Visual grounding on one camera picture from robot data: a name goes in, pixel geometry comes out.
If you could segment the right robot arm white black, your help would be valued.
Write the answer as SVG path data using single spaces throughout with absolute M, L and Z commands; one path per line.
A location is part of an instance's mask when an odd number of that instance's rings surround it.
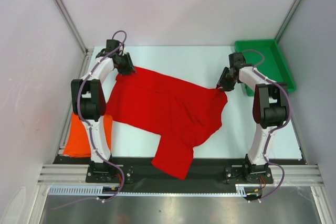
M 276 132 L 291 120 L 288 89 L 286 83 L 269 79 L 256 65 L 247 63 L 241 52 L 229 55 L 229 66 L 224 68 L 216 87 L 228 92 L 233 91 L 237 83 L 245 84 L 254 92 L 256 131 L 242 166 L 227 167 L 225 177 L 228 184 L 256 184 L 264 178 L 272 179 L 269 149 Z

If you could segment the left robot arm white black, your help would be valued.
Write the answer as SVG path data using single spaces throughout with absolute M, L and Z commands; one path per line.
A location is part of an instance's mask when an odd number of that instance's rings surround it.
M 102 84 L 114 69 L 119 74 L 136 72 L 130 54 L 124 51 L 124 42 L 112 38 L 97 54 L 93 67 L 80 79 L 71 81 L 72 109 L 85 127 L 91 151 L 88 183 L 110 183 L 121 174 L 111 162 L 111 149 L 103 124 L 106 100 Z

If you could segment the red t-shirt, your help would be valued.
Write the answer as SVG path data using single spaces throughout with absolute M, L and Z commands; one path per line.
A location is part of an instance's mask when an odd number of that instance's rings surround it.
M 190 164 L 194 148 L 222 126 L 225 92 L 137 67 L 118 74 L 106 113 L 114 121 L 160 135 L 154 159 Z

